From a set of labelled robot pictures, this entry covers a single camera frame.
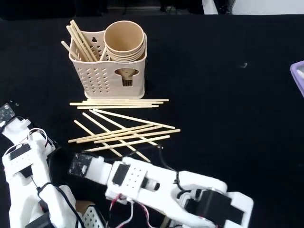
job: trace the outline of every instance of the red wire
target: red wire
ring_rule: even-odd
[[[110,210],[112,209],[113,205],[116,203],[116,201],[122,196],[121,193],[119,193],[114,200],[112,200],[111,205],[110,205]]]

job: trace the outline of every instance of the circuit board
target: circuit board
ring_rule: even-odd
[[[15,116],[15,113],[8,103],[0,108],[0,124],[3,121],[8,121],[13,116]]]

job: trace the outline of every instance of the purple container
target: purple container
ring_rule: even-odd
[[[304,97],[304,61],[292,64],[290,72]]]

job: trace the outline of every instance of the paper cup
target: paper cup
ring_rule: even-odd
[[[146,48],[146,45],[145,45],[145,40],[144,40],[142,46],[136,52],[134,52],[132,54],[129,54],[129,55],[123,55],[123,56],[118,55],[118,54],[115,54],[115,53],[111,52],[110,50],[108,50],[107,52],[109,52],[111,54],[111,56],[117,57],[117,58],[132,58],[132,57],[138,55],[138,53],[143,52],[143,50],[145,50],[145,48]]]
[[[118,56],[136,53],[143,45],[144,33],[142,28],[127,20],[115,22],[104,32],[104,44],[109,52]]]
[[[142,46],[142,48],[137,52],[137,54],[131,56],[131,57],[118,57],[117,55],[112,54],[111,52],[107,52],[109,57],[111,57],[111,59],[117,61],[117,62],[134,62],[138,59],[140,59],[140,57],[143,55],[143,53],[145,52],[145,43]]]

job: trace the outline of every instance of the perforated metal plate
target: perforated metal plate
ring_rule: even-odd
[[[8,121],[13,116],[15,116],[15,113],[8,103],[0,108],[0,123]]]
[[[85,228],[105,228],[103,218],[100,218],[95,207],[88,207],[85,214],[82,217],[82,220],[85,224]]]

